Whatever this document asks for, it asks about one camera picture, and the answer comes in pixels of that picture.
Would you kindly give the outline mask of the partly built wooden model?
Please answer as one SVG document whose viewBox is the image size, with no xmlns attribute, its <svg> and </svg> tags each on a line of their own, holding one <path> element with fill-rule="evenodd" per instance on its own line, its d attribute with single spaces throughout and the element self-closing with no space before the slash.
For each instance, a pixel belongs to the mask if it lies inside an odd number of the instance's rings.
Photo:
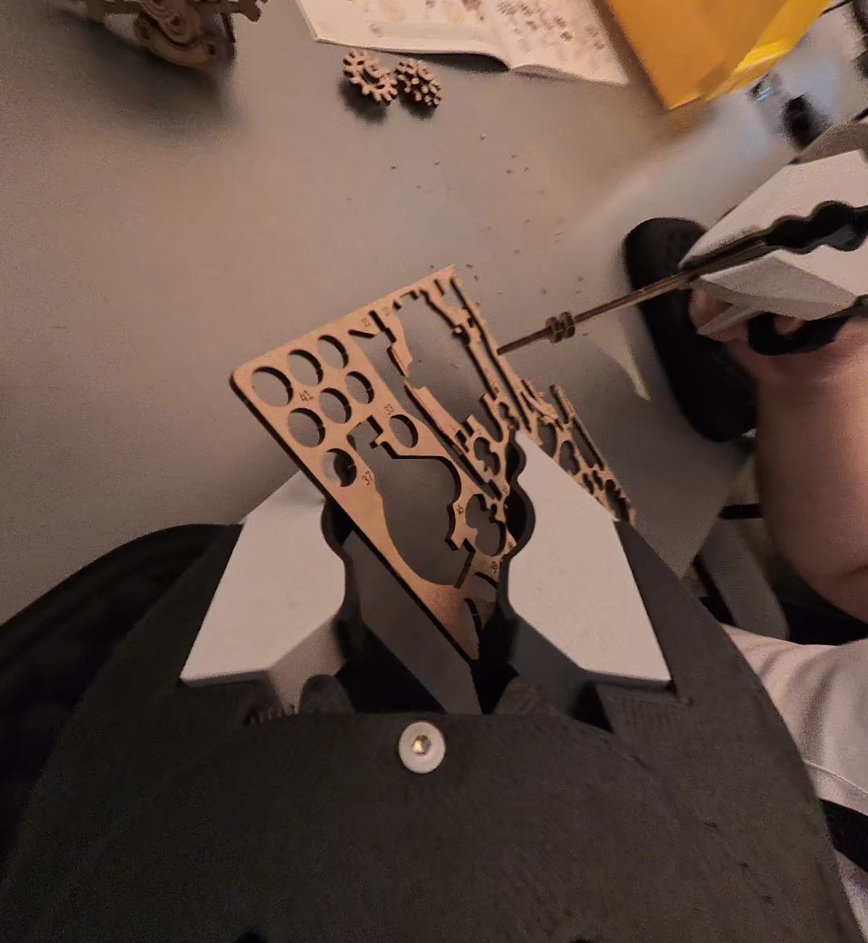
<svg viewBox="0 0 868 943">
<path fill-rule="evenodd" d="M 83 1 L 97 23 L 131 19 L 133 37 L 145 51 L 190 69 L 227 65 L 236 53 L 234 17 L 257 22 L 262 1 Z"/>
</svg>

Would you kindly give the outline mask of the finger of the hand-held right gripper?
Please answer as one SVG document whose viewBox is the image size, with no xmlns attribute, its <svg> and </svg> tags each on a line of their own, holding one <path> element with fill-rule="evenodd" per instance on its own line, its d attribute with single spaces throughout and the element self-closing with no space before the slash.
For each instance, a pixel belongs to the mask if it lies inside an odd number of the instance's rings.
<svg viewBox="0 0 868 943">
<path fill-rule="evenodd" d="M 681 267 L 758 249 L 808 253 L 868 234 L 868 159 L 859 150 L 777 171 L 707 230 Z"/>
<path fill-rule="evenodd" d="M 701 329 L 733 329 L 762 313 L 812 323 L 856 306 L 868 318 L 868 236 L 852 251 L 828 245 L 809 253 L 778 249 L 703 275 L 697 287 L 727 304 Z"/>
</svg>

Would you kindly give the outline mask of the thin wooden stick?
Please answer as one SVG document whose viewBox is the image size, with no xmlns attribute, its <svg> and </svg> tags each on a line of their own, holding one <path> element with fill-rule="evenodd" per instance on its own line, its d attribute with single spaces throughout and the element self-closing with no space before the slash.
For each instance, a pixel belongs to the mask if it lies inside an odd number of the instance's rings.
<svg viewBox="0 0 868 943">
<path fill-rule="evenodd" d="M 677 290 L 687 289 L 698 278 L 699 276 L 686 274 L 668 277 L 575 315 L 569 312 L 562 312 L 559 315 L 550 317 L 546 321 L 546 324 L 539 330 L 500 346 L 497 348 L 497 355 L 505 356 L 543 341 L 557 344 L 562 340 L 574 336 L 578 324 L 583 324 L 614 311 L 640 305 Z"/>
</svg>

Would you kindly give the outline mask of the flat wooden gear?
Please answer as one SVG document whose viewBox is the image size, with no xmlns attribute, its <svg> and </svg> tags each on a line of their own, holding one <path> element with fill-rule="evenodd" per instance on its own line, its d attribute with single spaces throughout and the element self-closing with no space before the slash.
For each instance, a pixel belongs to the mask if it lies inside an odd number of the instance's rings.
<svg viewBox="0 0 868 943">
<path fill-rule="evenodd" d="M 415 58 L 400 60 L 394 70 L 399 96 L 412 108 L 433 110 L 442 101 L 442 84 L 430 68 Z"/>
</svg>

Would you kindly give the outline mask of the open instruction booklet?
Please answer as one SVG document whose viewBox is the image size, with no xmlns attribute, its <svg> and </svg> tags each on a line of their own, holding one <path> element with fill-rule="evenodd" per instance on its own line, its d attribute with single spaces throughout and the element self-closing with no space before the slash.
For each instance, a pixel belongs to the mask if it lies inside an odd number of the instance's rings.
<svg viewBox="0 0 868 943">
<path fill-rule="evenodd" d="M 589 1 L 298 1 L 316 41 L 419 55 L 484 55 L 522 74 L 615 87 L 627 73 Z"/>
</svg>

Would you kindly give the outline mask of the thick wooden gear with hub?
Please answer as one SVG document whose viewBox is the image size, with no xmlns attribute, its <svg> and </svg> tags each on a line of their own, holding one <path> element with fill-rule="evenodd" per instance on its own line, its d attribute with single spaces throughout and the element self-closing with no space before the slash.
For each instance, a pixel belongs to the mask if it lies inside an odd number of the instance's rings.
<svg viewBox="0 0 868 943">
<path fill-rule="evenodd" d="M 375 104 L 387 106 L 399 95 L 391 70 L 365 50 L 349 50 L 342 73 L 350 87 Z"/>
</svg>

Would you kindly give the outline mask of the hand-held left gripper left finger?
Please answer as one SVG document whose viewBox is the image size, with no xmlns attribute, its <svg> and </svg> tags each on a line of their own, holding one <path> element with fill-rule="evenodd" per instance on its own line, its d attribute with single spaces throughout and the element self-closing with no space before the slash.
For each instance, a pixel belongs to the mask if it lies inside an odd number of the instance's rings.
<svg viewBox="0 0 868 943">
<path fill-rule="evenodd" d="M 343 667 L 336 623 L 345 567 L 323 532 L 325 507 L 299 472 L 243 520 L 181 669 L 185 685 L 263 681 L 302 691 L 310 677 Z"/>
</svg>

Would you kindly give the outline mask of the laser-cut wooden parts sheet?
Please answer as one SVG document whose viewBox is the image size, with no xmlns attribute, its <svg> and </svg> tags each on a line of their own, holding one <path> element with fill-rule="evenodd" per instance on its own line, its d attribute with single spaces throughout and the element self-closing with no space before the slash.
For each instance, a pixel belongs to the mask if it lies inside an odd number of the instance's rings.
<svg viewBox="0 0 868 943">
<path fill-rule="evenodd" d="M 404 309 L 421 302 L 450 330 L 484 386 L 489 422 L 453 418 L 409 371 L 415 356 Z M 517 546 L 506 520 L 511 490 L 507 449 L 513 437 L 550 445 L 551 459 L 616 521 L 637 514 L 568 396 L 552 401 L 509 364 L 455 266 L 397 289 L 288 341 L 231 374 L 233 392 L 310 481 L 345 513 L 389 572 L 469 660 L 495 604 L 476 580 L 496 588 L 501 564 Z M 452 494 L 442 541 L 465 559 L 446 583 L 422 576 L 396 544 L 383 494 L 357 430 L 370 448 L 395 461 L 429 460 L 450 476 Z"/>
</svg>

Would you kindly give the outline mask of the black mesh wrist pad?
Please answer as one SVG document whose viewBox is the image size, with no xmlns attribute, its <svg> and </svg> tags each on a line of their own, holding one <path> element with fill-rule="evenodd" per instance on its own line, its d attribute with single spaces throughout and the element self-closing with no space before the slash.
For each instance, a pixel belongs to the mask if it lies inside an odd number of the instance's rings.
<svg viewBox="0 0 868 943">
<path fill-rule="evenodd" d="M 674 275 L 703 233 L 699 223 L 679 218 L 635 226 L 622 243 L 631 289 Z M 711 442 L 732 442 L 756 428 L 753 384 L 720 342 L 698 334 L 689 315 L 691 295 L 674 290 L 643 301 L 639 311 L 687 422 Z"/>
</svg>

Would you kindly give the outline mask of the person's right hand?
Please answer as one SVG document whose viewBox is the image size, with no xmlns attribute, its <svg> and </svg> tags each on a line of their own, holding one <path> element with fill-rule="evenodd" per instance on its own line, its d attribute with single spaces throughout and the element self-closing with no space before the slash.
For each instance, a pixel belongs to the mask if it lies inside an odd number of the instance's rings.
<svg viewBox="0 0 868 943">
<path fill-rule="evenodd" d="M 758 388 L 820 390 L 868 383 L 868 321 L 855 317 L 827 346 L 816 351 L 767 357 L 751 350 L 747 324 L 707 333 L 720 342 Z"/>
</svg>

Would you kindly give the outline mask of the person's right forearm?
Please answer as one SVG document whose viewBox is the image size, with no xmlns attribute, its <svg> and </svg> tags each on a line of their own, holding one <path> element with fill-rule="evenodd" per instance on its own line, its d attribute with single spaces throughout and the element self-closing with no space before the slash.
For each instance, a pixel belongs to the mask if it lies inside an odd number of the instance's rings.
<svg viewBox="0 0 868 943">
<path fill-rule="evenodd" d="M 868 625 L 868 383 L 756 387 L 763 519 L 794 572 Z"/>
</svg>

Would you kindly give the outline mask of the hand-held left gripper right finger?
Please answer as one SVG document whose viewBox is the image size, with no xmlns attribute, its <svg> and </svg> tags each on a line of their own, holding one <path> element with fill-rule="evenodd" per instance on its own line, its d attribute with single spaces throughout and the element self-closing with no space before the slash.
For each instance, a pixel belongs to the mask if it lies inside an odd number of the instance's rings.
<svg viewBox="0 0 868 943">
<path fill-rule="evenodd" d="M 671 680 L 615 520 L 531 440 L 516 478 L 533 513 L 509 558 L 513 612 L 591 674 L 663 687 Z"/>
</svg>

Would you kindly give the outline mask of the yellow stacked storage bins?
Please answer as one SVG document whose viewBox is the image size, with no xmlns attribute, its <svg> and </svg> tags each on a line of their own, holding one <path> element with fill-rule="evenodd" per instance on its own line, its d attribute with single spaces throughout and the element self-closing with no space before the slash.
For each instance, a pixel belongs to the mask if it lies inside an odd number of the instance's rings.
<svg viewBox="0 0 868 943">
<path fill-rule="evenodd" d="M 606 1 L 663 106 L 744 88 L 791 52 L 828 1 Z"/>
</svg>

